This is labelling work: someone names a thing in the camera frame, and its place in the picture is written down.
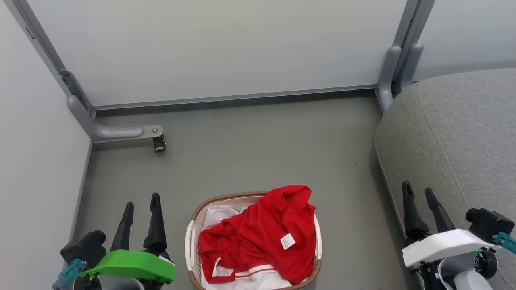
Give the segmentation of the red garment with white trim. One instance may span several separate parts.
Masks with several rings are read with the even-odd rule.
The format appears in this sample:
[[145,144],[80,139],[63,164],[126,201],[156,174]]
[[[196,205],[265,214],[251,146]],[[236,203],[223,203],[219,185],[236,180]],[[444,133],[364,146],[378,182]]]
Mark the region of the red garment with white trim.
[[273,189],[242,213],[199,234],[202,271],[210,284],[241,281],[258,288],[287,288],[313,272],[315,206],[304,185]]

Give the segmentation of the grey partition foot bar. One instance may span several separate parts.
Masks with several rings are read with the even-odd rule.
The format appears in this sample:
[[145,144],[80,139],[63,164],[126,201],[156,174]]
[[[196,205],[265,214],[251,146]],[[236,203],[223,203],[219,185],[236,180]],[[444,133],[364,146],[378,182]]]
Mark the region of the grey partition foot bar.
[[132,139],[153,139],[154,142],[164,143],[163,128],[160,125],[105,126],[90,116],[75,95],[67,97],[67,105],[94,143]]

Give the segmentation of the grey fabric sofa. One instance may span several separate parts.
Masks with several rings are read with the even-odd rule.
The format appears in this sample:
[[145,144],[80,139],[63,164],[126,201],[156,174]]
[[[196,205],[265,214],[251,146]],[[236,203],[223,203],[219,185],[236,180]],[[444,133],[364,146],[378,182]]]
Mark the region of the grey fabric sofa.
[[402,183],[431,234],[437,233],[424,190],[433,190],[458,229],[471,208],[515,222],[516,68],[462,72],[415,83],[385,111],[375,151],[400,227]]

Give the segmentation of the grey partition base rail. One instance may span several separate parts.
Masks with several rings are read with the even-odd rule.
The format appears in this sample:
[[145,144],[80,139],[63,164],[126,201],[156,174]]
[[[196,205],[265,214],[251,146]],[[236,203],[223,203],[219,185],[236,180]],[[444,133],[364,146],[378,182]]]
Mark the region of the grey partition base rail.
[[308,90],[297,90],[297,91],[284,91],[284,92],[271,92],[271,93],[255,93],[255,94],[239,94],[239,95],[231,95],[225,97],[202,97],[202,98],[192,98],[192,99],[174,99],[174,100],[166,100],[166,101],[141,101],[136,103],[127,103],[127,104],[111,104],[111,105],[99,105],[93,106],[95,111],[105,111],[105,110],[127,110],[133,108],[146,108],[146,107],[163,107],[163,106],[175,106],[175,105],[183,105],[183,104],[197,104],[197,103],[206,103],[206,102],[224,102],[224,101],[234,101],[234,100],[242,100],[242,99],[259,99],[259,98],[268,98],[268,97],[290,97],[295,95],[304,95],[304,94],[321,94],[321,93],[334,93],[334,92],[345,92],[345,91],[356,91],[356,90],[366,90],[366,89],[374,89],[376,88],[376,84],[369,85],[356,85],[356,86],[345,86],[345,87],[334,87],[334,88],[322,88],[322,89],[308,89]]

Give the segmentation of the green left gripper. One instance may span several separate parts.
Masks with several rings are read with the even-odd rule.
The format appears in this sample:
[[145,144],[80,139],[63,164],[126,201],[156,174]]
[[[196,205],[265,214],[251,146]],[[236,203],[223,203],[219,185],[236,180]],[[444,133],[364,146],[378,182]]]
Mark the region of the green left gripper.
[[127,202],[111,244],[111,252],[108,252],[96,266],[83,271],[80,276],[109,275],[160,283],[175,281],[175,264],[156,256],[165,252],[167,248],[162,204],[158,193],[152,194],[150,211],[150,226],[143,243],[147,252],[129,251],[130,230],[134,221],[134,204]]

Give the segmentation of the white wicker-rimmed laundry basket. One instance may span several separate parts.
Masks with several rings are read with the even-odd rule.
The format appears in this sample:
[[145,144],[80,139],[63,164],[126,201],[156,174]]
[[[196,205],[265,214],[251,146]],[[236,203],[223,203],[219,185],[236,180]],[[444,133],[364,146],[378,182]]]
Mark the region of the white wicker-rimmed laundry basket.
[[[198,237],[204,226],[208,209],[212,206],[230,206],[233,209],[243,209],[246,206],[257,203],[260,197],[266,193],[267,191],[248,191],[212,197],[201,203],[193,212],[185,235],[185,261],[190,281],[196,290],[207,290],[200,282],[203,271],[199,254]],[[321,269],[321,257],[323,253],[321,230],[316,215],[314,215],[314,226],[316,230],[316,249],[312,274],[306,277],[300,284],[290,286],[289,288],[279,288],[277,290],[304,290],[316,281]]]

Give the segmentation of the grey partition post with bracket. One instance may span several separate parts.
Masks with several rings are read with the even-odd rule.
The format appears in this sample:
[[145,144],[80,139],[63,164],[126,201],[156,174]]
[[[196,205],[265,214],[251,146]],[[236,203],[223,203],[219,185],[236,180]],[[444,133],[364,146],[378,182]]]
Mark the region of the grey partition post with bracket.
[[33,9],[29,5],[27,0],[3,0],[11,13],[20,20],[20,26],[27,33],[28,38],[33,42],[33,44],[37,44],[39,48],[41,48],[42,53],[48,58],[50,61],[50,70],[56,71],[58,75],[61,77],[64,85],[67,90],[74,96],[76,96],[85,108],[86,112],[88,112],[89,116],[94,119],[95,118],[95,110],[93,106],[89,102],[86,97],[84,91],[82,90],[79,81],[76,79],[75,75],[69,71],[61,57],[57,53],[57,50],[54,48],[52,42],[50,41],[48,35],[46,34],[43,26],[37,19]]

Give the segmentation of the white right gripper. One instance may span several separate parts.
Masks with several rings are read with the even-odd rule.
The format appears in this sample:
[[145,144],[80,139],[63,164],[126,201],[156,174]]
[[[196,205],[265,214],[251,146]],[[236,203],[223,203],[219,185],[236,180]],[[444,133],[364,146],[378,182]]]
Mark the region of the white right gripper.
[[430,236],[428,236],[429,228],[422,221],[415,205],[415,195],[410,183],[407,180],[402,183],[406,239],[423,239],[402,249],[405,267],[418,269],[424,263],[474,252],[481,248],[501,249],[501,246],[485,242],[467,230],[456,229],[433,190],[426,188],[424,194],[427,205],[433,213],[438,232]]

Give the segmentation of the grey double partition post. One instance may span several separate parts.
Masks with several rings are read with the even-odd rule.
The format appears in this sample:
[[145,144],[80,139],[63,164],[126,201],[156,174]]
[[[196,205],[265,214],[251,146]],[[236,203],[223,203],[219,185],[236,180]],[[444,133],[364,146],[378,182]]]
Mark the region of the grey double partition post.
[[424,44],[420,37],[435,0],[407,0],[393,45],[387,50],[375,87],[383,113],[414,82]]

